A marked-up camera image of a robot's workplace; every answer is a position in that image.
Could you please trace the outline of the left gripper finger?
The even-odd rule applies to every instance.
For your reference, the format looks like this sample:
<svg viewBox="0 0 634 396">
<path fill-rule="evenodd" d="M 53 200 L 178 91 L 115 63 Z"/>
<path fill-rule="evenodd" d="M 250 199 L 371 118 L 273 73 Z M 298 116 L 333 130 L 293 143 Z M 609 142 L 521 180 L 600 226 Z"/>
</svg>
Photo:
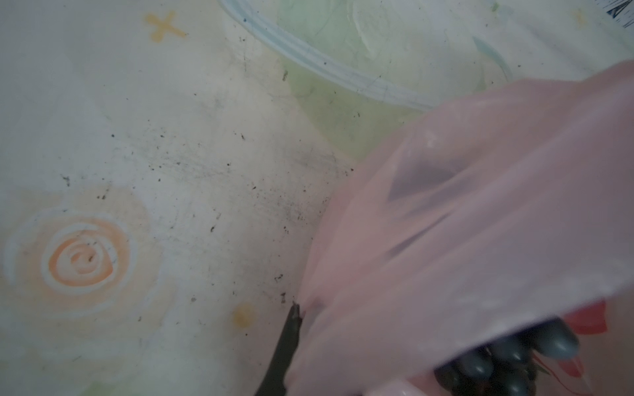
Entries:
<svg viewBox="0 0 634 396">
<path fill-rule="evenodd" d="M 287 395 L 284 379 L 297 350 L 301 325 L 300 305 L 294 303 L 288 312 L 272 360 L 255 396 Z"/>
</svg>

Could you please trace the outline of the dark fake grapes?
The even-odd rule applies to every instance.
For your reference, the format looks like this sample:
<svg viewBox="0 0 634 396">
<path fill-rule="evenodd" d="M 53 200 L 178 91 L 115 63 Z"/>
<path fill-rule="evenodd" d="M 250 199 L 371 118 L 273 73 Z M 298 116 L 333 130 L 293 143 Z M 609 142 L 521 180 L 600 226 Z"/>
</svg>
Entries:
<svg viewBox="0 0 634 396">
<path fill-rule="evenodd" d="M 437 367 L 434 378 L 451 395 L 535 395 L 534 354 L 565 361 L 577 356 L 580 341 L 561 318 L 497 338 Z"/>
</svg>

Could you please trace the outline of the pink plastic bag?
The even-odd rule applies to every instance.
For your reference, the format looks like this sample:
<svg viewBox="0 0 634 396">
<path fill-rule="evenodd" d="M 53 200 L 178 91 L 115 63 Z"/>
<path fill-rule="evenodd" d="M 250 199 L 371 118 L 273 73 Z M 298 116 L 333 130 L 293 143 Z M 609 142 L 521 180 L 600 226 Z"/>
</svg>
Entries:
<svg viewBox="0 0 634 396">
<path fill-rule="evenodd" d="M 556 316 L 581 353 L 538 394 L 632 394 L 632 61 L 394 133 L 330 200 L 297 301 L 290 395 L 437 395 L 436 366 Z"/>
</svg>

